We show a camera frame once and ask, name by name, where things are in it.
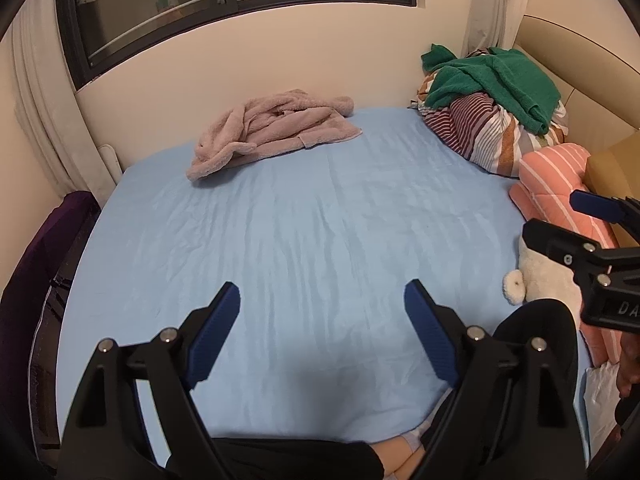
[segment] pink striped pillow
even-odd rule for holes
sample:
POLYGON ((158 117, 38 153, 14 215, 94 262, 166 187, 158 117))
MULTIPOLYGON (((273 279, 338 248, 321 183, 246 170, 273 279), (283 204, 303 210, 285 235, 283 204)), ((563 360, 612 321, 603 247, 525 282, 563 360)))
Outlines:
MULTIPOLYGON (((583 147, 570 143, 527 153, 520 161, 520 182, 511 187, 509 196, 527 220, 542 218, 592 238, 604 248, 615 248, 618 244, 608 223, 575 212, 569 204, 574 189, 587 190, 582 178, 589 155, 583 147)), ((620 332, 584 323, 580 331, 594 366, 607 359, 612 363, 620 360, 620 332)))

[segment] plush toy ear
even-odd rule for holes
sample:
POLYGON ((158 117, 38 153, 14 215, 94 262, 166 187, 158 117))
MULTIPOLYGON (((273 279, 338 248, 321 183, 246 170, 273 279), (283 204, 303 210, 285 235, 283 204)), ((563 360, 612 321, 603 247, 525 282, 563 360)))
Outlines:
POLYGON ((512 305, 524 302, 527 288, 524 285, 524 277, 519 269, 507 272, 502 280, 502 291, 512 305))

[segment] black pants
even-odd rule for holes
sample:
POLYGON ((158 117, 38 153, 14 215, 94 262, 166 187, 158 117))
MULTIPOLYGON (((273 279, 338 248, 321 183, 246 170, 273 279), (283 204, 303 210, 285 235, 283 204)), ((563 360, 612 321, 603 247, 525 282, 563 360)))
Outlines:
MULTIPOLYGON (((536 336, 546 340, 570 391, 575 391, 575 324, 564 304, 532 301, 500 323, 494 333, 496 339, 513 343, 525 343, 536 336)), ((423 436, 423 443, 431 433, 433 428, 423 436)), ((380 459, 364 442, 250 438, 214 438, 213 442, 233 480, 382 480, 384 476, 380 459)), ((178 473, 171 462, 169 459, 167 469, 178 473)))

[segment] blue bed sheet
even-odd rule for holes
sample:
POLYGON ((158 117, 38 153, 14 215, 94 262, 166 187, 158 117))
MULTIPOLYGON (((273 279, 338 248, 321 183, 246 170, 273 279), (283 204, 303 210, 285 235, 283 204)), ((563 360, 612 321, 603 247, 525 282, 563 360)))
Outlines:
MULTIPOLYGON (((414 110, 364 109, 352 121, 364 131, 356 139, 195 185, 184 176, 192 144, 125 172, 66 307, 61 432, 99 339, 148 340, 227 280, 241 312, 193 392, 210 434, 373 442, 424 419, 443 383, 404 312, 404 286, 420 278, 465 323, 493 330, 514 309, 501 285, 523 220, 507 195, 513 181, 446 148, 414 110)), ((580 376, 588 365, 581 345, 580 376)), ((150 391, 140 390, 162 463, 150 391)))

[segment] black window frame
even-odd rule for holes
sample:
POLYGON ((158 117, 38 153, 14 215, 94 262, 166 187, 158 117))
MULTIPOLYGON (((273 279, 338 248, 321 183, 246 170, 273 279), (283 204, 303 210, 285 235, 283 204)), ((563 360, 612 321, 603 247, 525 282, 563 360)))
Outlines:
POLYGON ((207 9, 198 10, 188 16, 156 28, 152 32, 127 43, 106 59, 96 63, 95 66, 89 64, 89 53, 86 52, 82 42, 76 0, 56 0, 56 10, 66 63, 71 79, 76 89, 79 90, 93 79, 143 50, 201 25, 254 12, 255 10, 325 2, 364 2, 408 7, 416 6, 416 0, 226 0, 224 4, 210 4, 207 9))

